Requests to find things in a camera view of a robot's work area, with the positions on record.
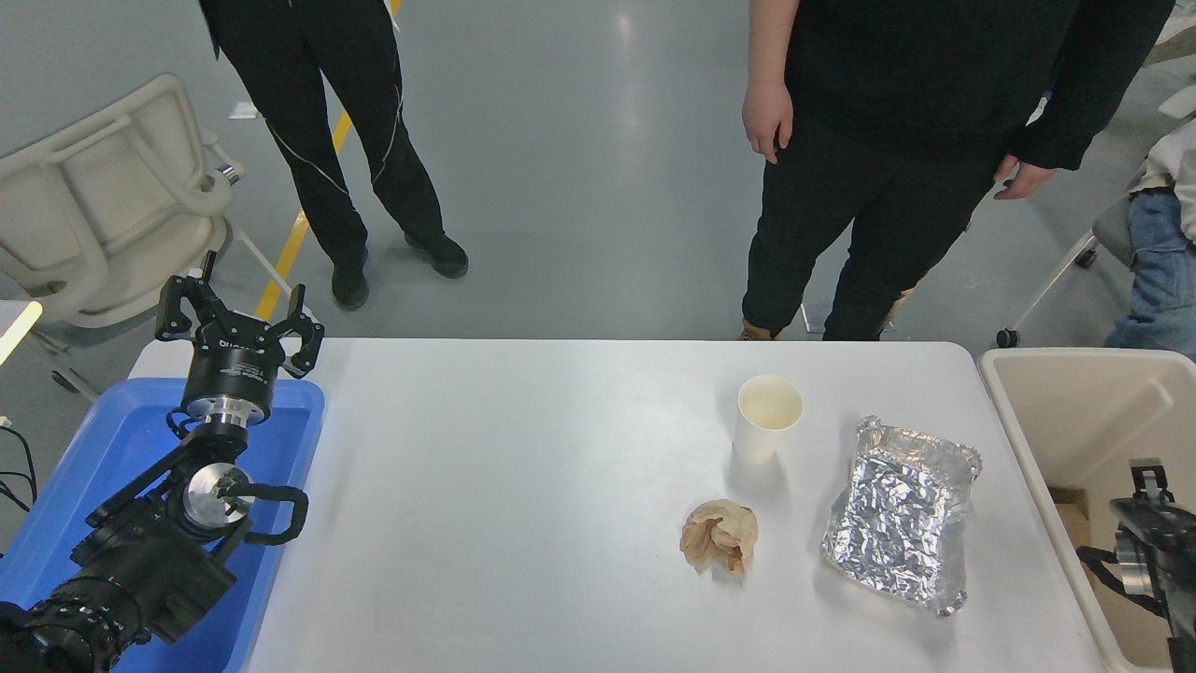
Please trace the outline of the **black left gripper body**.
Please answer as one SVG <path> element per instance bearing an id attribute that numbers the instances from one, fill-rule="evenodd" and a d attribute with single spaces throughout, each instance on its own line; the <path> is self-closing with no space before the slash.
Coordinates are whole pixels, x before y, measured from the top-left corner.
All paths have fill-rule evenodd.
<path id="1" fill-rule="evenodd" d="M 266 339 L 251 328 L 226 334 L 216 323 L 207 323 L 193 338 L 191 371 L 182 402 L 193 405 L 226 396 L 254 405 L 270 405 L 283 357 L 280 342 Z"/>

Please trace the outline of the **person's right hand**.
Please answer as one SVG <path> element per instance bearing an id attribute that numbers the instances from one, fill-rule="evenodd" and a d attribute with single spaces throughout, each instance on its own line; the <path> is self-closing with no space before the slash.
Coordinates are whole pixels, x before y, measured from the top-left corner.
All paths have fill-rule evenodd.
<path id="1" fill-rule="evenodd" d="M 749 81 L 742 121 L 751 148 L 769 165 L 777 165 L 780 152 L 789 148 L 794 131 L 789 88 L 781 81 Z"/>

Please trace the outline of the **person's left hand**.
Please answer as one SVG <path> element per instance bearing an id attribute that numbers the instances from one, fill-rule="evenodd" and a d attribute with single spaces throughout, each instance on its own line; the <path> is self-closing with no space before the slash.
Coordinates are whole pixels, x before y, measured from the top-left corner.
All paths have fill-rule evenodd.
<path id="1" fill-rule="evenodd" d="M 1058 175 L 1056 167 L 1030 165 L 1013 154 L 1005 154 L 997 164 L 991 183 L 996 189 L 995 200 L 1020 200 L 1038 191 Z"/>

